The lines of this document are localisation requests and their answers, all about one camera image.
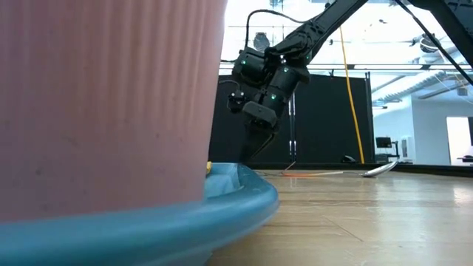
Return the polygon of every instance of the yellow object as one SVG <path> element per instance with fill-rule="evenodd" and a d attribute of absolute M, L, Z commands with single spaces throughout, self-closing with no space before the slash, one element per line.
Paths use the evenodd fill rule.
<path fill-rule="evenodd" d="M 207 162 L 207 174 L 210 174 L 211 169 L 212 169 L 212 162 Z"/>
<path fill-rule="evenodd" d="M 343 52 L 343 62 L 345 65 L 345 75 L 347 76 L 348 97 L 350 98 L 350 105 L 352 107 L 353 122 L 355 122 L 356 137 L 358 138 L 358 150 L 360 151 L 361 164 L 364 164 L 363 146 L 361 144 L 360 129 L 358 129 L 358 119 L 356 118 L 355 105 L 353 104 L 352 88 L 350 86 L 350 78 L 348 77 L 347 54 L 345 52 L 345 45 L 343 42 L 343 32 L 340 27 L 341 50 Z"/>

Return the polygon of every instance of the computer monitor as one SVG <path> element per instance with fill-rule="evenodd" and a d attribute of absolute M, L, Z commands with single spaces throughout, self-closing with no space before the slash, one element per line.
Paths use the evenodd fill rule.
<path fill-rule="evenodd" d="M 392 148 L 390 137 L 377 137 L 376 138 L 376 146 L 378 148 Z"/>

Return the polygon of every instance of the black stand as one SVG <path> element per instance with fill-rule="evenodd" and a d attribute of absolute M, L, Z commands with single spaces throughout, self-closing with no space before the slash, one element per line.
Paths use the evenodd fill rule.
<path fill-rule="evenodd" d="M 399 159 L 399 157 L 401 157 L 401 156 L 399 156 L 398 142 L 394 141 L 394 142 L 391 142 L 391 144 L 396 145 L 396 155 L 388 154 L 387 157 L 388 158 L 398 158 Z"/>

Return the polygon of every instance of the white wall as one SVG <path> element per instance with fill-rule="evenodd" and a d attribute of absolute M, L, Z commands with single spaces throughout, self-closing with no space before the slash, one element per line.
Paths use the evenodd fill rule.
<path fill-rule="evenodd" d="M 401 160 L 411 160 L 415 163 L 415 138 L 414 125 L 412 119 L 411 97 L 405 97 L 400 103 L 389 103 L 388 109 L 373 110 L 373 127 L 375 137 L 391 137 L 391 141 L 398 141 L 399 154 L 401 151 L 401 139 L 410 137 L 408 143 L 408 158 Z M 376 154 L 395 154 L 395 150 L 375 148 Z"/>
<path fill-rule="evenodd" d="M 416 163 L 450 165 L 447 117 L 472 117 L 473 105 L 464 101 L 414 100 Z"/>

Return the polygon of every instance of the yellow cable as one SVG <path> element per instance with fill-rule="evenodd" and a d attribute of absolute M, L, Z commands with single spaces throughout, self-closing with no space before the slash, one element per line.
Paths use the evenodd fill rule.
<path fill-rule="evenodd" d="M 358 128 L 358 119 L 356 118 L 355 105 L 353 104 L 352 88 L 350 86 L 350 78 L 348 77 L 347 54 L 345 52 L 345 45 L 343 42 L 343 32 L 340 27 L 341 50 L 343 52 L 343 62 L 345 65 L 345 75 L 347 76 L 348 97 L 350 98 L 350 105 L 352 107 L 353 122 L 355 122 L 356 137 L 358 138 L 358 150 L 360 151 L 361 164 L 364 164 L 363 146 L 361 144 L 360 129 Z"/>

